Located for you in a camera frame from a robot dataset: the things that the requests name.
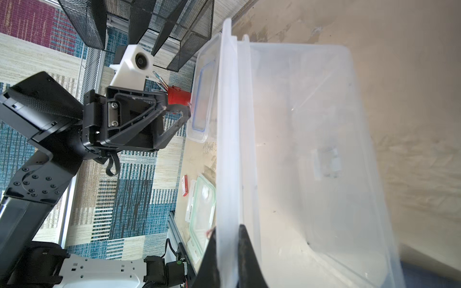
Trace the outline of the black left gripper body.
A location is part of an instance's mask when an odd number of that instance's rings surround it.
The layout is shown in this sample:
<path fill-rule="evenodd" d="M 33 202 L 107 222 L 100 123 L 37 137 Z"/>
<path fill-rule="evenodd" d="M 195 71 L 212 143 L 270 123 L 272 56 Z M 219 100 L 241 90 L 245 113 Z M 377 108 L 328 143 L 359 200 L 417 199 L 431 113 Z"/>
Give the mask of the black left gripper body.
<path fill-rule="evenodd" d="M 94 90 L 84 96 L 84 114 L 81 130 L 82 145 L 88 151 L 87 159 L 108 160 L 121 151 L 151 152 L 154 144 L 107 144 L 106 143 L 106 94 Z"/>

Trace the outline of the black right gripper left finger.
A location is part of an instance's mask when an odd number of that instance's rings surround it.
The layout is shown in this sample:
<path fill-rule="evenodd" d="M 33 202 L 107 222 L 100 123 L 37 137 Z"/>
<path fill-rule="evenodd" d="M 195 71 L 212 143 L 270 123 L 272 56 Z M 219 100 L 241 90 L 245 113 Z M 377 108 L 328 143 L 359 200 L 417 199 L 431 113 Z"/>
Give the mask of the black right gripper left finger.
<path fill-rule="evenodd" d="M 193 288 L 220 288 L 220 273 L 217 265 L 216 230 L 210 232 L 200 269 L 192 285 Z"/>

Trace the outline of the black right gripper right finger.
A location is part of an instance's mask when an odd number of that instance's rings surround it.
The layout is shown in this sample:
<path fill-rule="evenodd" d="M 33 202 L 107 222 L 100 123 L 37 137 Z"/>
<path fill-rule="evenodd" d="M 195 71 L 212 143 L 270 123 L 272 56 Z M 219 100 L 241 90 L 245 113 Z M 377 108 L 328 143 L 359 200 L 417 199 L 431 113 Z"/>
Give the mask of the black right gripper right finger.
<path fill-rule="evenodd" d="M 268 288 L 245 225 L 239 226 L 238 287 Z"/>

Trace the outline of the blue-rimmed clear lid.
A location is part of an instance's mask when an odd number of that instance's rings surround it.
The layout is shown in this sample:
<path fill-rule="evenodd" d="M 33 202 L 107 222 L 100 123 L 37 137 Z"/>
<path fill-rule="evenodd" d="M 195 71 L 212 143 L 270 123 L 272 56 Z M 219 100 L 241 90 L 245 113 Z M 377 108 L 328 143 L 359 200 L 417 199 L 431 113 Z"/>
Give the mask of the blue-rimmed clear lid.
<path fill-rule="evenodd" d="M 204 65 L 198 74 L 196 81 L 195 102 L 193 105 L 194 116 L 192 128 L 194 130 L 204 132 L 206 129 L 207 115 L 210 106 L 211 90 L 215 84 L 214 71 L 216 62 L 215 60 L 208 62 Z"/>

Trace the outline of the blue-rimmed clear lunch box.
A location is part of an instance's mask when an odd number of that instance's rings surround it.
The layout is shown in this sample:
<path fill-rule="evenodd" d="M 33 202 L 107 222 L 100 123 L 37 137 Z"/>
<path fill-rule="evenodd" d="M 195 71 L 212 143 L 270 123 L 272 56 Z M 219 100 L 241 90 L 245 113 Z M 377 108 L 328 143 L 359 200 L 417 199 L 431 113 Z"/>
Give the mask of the blue-rimmed clear lunch box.
<path fill-rule="evenodd" d="M 198 52 L 190 100 L 191 118 L 187 138 L 197 143 L 217 140 L 218 71 L 221 33 L 216 34 Z"/>

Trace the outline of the green-rimmed lunch box lid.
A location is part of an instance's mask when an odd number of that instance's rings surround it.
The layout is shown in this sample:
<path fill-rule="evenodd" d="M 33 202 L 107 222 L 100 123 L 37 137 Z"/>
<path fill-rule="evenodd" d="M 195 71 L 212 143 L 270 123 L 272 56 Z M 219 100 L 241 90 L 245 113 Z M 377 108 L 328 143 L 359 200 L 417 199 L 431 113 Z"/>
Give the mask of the green-rimmed lunch box lid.
<path fill-rule="evenodd" d="M 190 214 L 187 249 L 192 262 L 201 262 L 209 239 L 207 233 L 213 227 L 216 210 L 216 188 L 204 176 L 199 175 L 193 193 L 192 211 Z"/>

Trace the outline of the clear lunch box lid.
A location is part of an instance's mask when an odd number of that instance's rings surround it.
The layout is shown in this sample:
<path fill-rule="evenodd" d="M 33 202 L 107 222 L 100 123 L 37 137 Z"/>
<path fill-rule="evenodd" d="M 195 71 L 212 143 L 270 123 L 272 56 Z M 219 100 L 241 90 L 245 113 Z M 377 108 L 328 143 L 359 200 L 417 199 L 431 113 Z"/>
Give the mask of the clear lunch box lid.
<path fill-rule="evenodd" d="M 222 288 L 238 283 L 240 215 L 240 134 L 237 38 L 232 20 L 223 23 L 218 72 L 217 113 L 217 267 Z"/>

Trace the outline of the grey cleaning cloth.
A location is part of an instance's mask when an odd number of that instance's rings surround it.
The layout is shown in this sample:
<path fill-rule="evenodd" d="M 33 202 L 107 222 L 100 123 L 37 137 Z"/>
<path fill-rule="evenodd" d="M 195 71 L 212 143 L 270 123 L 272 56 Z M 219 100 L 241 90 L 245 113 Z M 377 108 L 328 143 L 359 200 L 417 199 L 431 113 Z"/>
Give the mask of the grey cleaning cloth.
<path fill-rule="evenodd" d="M 401 263 L 407 288 L 460 288 L 461 282 L 451 280 L 415 265 Z"/>

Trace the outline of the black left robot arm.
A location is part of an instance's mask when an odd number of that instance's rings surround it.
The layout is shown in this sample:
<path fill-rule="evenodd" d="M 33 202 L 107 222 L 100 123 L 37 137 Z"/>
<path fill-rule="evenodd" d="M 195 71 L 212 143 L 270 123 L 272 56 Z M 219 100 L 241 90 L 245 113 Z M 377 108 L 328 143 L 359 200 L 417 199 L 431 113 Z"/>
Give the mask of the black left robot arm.
<path fill-rule="evenodd" d="M 12 286 L 34 236 L 86 160 L 121 169 L 121 151 L 165 148 L 188 121 L 188 106 L 163 91 L 110 86 L 75 99 L 52 76 L 37 73 L 1 94 L 1 120 L 27 138 L 34 155 L 14 174 L 1 200 L 1 286 Z"/>

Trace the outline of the red pencil cup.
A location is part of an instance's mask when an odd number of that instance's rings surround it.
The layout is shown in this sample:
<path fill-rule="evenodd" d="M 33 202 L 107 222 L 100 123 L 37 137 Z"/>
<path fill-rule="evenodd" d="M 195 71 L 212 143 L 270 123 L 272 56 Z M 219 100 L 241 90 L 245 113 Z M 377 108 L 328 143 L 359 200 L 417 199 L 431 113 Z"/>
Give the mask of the red pencil cup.
<path fill-rule="evenodd" d="M 177 86 L 168 88 L 168 103 L 189 106 L 191 101 L 191 92 L 184 91 Z"/>

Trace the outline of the pens in red cup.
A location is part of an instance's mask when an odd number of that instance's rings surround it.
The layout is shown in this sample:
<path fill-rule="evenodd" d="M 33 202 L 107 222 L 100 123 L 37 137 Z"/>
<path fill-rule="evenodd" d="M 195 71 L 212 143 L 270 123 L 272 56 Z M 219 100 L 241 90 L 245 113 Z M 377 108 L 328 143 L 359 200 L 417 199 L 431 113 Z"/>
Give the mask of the pens in red cup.
<path fill-rule="evenodd" d="M 163 90 L 166 92 L 169 91 L 169 86 L 168 84 L 163 80 L 163 78 L 157 74 L 155 71 L 152 71 L 152 74 L 157 78 L 157 85 L 161 86 Z"/>

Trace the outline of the small red white card box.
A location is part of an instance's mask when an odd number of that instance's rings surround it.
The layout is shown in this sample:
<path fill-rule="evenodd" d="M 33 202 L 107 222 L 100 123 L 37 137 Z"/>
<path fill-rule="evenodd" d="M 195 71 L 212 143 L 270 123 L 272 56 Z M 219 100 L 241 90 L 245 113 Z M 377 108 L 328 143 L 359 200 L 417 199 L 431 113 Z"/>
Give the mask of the small red white card box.
<path fill-rule="evenodd" d="M 181 179 L 181 185 L 182 185 L 182 196 L 186 197 L 189 193 L 189 187 L 188 187 L 188 175 L 184 175 Z"/>

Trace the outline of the black mesh shelf rack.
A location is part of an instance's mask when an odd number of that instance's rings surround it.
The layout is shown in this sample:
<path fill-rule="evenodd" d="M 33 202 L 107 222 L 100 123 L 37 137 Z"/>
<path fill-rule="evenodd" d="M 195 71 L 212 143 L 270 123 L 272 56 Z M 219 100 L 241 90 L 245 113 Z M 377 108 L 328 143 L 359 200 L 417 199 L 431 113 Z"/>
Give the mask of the black mesh shelf rack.
<path fill-rule="evenodd" d="M 170 38 L 179 48 L 167 70 L 178 72 L 211 39 L 214 1 L 60 1 L 60 7 L 89 47 L 106 47 L 108 18 L 127 21 L 128 44 L 155 32 L 151 55 Z"/>

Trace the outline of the aluminium front rail frame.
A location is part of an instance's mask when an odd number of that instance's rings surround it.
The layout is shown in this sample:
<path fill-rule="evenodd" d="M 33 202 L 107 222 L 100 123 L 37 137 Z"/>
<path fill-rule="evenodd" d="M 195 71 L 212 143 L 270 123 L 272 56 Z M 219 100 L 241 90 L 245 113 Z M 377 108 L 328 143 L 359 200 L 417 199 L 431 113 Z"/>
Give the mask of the aluminium front rail frame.
<path fill-rule="evenodd" d="M 187 280 L 191 283 L 196 277 L 196 271 L 193 267 L 192 258 L 187 252 L 186 243 L 176 225 L 174 211 L 169 213 L 167 239 L 169 239 L 170 244 L 167 245 L 166 261 L 184 260 L 187 263 Z"/>

